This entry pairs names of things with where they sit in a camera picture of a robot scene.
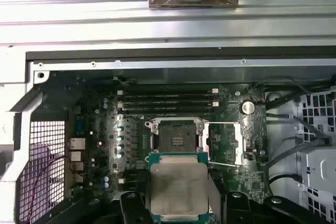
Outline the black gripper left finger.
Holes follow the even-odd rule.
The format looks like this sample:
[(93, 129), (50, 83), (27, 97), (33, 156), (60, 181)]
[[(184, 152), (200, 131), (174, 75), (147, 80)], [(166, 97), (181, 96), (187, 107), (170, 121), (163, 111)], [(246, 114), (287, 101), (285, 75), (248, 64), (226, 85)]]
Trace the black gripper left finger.
[(141, 195), (135, 191), (122, 193), (104, 204), (93, 223), (154, 223)]

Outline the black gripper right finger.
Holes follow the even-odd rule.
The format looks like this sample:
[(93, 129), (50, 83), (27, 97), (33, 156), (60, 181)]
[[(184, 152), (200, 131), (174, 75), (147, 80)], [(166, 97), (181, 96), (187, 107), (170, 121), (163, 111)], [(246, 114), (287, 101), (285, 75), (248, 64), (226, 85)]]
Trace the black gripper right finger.
[(209, 174), (209, 206), (216, 223), (325, 223), (308, 209), (281, 196), (257, 203), (240, 191), (229, 191), (217, 173)]

